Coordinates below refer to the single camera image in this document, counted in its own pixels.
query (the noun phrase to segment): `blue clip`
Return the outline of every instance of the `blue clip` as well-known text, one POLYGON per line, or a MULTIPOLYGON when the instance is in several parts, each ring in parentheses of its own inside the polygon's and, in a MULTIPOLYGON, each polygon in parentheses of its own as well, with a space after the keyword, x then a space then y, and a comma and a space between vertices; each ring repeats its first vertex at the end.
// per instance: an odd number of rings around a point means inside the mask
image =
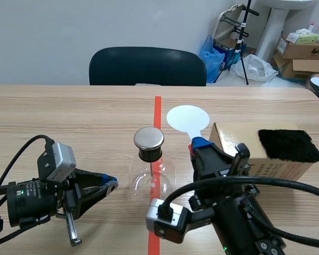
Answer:
POLYGON ((195 149, 208 147, 210 145, 214 145, 213 142, 209 142, 208 140, 204 139, 203 137, 195 137, 192 139, 192 152, 195 153, 195 149))
POLYGON ((107 174, 103 174, 101 186, 103 186, 104 184, 108 183, 109 181, 117 181, 117 178, 109 176, 107 174))

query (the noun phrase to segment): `black sponge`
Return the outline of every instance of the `black sponge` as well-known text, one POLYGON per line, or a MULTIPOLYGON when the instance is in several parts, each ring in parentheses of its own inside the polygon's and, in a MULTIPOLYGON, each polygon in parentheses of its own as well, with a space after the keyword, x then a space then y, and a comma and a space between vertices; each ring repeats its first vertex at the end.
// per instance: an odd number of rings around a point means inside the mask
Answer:
POLYGON ((271 159, 302 163, 319 161, 319 151, 305 131, 262 129, 258 135, 267 156, 271 159))

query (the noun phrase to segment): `tripod stand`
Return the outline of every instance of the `tripod stand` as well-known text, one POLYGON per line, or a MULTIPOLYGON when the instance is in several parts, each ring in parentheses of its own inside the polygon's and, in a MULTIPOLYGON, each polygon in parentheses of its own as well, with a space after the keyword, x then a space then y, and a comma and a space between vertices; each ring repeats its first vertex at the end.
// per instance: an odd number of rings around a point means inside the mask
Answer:
MULTIPOLYGON (((236 44, 236 47, 235 47, 235 50, 232 54, 232 56, 230 57, 230 59, 227 61, 227 63, 225 64, 225 67, 228 65, 228 63, 231 61, 231 64, 228 68, 228 71, 230 71, 230 67, 232 66, 233 62, 234 62, 234 58, 235 58, 235 55, 236 53, 240 53, 240 59, 241 59, 241 62, 242 62, 242 68, 244 69, 244 74, 245 74, 245 78, 246 78, 246 84, 249 85, 249 82, 248 82, 248 79, 247 79, 247 73, 246 73, 246 69, 245 69, 245 65, 244 65, 244 53, 243 53, 243 47, 244 47, 244 40, 243 40, 243 37, 244 37, 244 33, 245 33, 245 27, 246 27, 246 22, 247 22, 247 17, 248 17, 248 13, 251 13, 255 16, 259 16, 259 13, 256 12, 256 11, 253 11, 250 9, 250 5, 251 5, 251 0, 248 0, 248 4, 247 6, 243 5, 242 8, 243 10, 245 10, 245 17, 244 17, 244 21, 241 23, 240 27, 240 32, 239 32, 239 39, 237 41, 237 44, 236 44)), ((218 80, 218 78, 220 77, 220 75, 222 74, 222 72, 225 70, 225 68, 223 68, 219 75, 217 76, 215 82, 218 80)))

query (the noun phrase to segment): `blue plastic bag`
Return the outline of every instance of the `blue plastic bag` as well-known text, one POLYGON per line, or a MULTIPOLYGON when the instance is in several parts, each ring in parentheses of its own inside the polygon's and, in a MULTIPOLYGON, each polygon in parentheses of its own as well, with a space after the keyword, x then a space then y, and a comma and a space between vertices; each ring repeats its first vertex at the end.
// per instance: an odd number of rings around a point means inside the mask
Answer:
POLYGON ((207 82, 214 83, 220 73, 220 66, 224 60, 224 54, 219 53, 213 48, 212 36, 208 36, 205 40, 199 56, 207 68, 207 82))

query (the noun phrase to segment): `sink pedestal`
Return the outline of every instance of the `sink pedestal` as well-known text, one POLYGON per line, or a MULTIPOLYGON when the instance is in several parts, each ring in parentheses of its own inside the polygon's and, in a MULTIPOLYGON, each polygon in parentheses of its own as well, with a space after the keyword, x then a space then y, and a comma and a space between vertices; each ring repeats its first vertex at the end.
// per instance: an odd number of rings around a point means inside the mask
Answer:
POLYGON ((261 38, 256 55, 266 62, 271 62, 285 24, 289 10, 272 8, 271 16, 261 38))

